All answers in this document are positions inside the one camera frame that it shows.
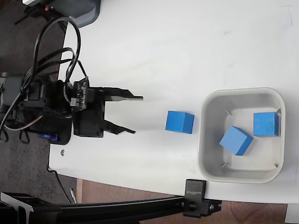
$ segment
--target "black bracket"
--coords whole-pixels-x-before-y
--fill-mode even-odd
[[[184,216],[210,216],[222,208],[222,201],[205,199],[206,181],[186,180]]]
[[[60,206],[27,194],[1,192],[0,198],[16,211],[17,224],[55,224],[61,212]]]
[[[51,204],[27,194],[1,193],[0,216],[17,224],[132,224],[183,212],[200,218],[221,210],[221,201],[205,199],[206,181],[187,180],[185,197],[131,202]]]

